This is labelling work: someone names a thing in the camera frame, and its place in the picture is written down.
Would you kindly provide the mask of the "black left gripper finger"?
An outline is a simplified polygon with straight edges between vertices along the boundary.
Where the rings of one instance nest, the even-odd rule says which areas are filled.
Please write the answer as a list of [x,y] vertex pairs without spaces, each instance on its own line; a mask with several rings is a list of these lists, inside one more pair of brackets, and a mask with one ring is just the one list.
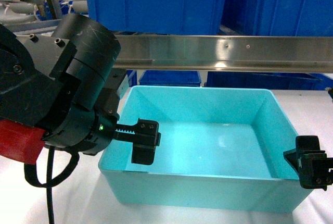
[[160,145],[159,123],[138,118],[134,125],[117,124],[113,139],[132,143],[131,163],[152,165],[156,147]]

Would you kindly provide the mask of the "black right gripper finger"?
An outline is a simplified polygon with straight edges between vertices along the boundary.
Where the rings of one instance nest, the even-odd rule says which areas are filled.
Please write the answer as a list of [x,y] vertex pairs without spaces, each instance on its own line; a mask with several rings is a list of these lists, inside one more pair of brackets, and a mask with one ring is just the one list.
[[332,158],[320,148],[317,136],[297,136],[295,148],[283,152],[283,157],[296,172],[302,188],[327,190],[332,185]]

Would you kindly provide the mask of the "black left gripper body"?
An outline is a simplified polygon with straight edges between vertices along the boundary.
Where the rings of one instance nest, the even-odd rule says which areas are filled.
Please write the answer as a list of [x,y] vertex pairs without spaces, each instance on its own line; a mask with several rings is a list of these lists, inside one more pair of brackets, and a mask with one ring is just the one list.
[[58,150],[96,155],[112,141],[119,120],[120,97],[115,89],[103,88],[92,109],[74,102],[75,89],[60,91],[41,120],[42,140]]

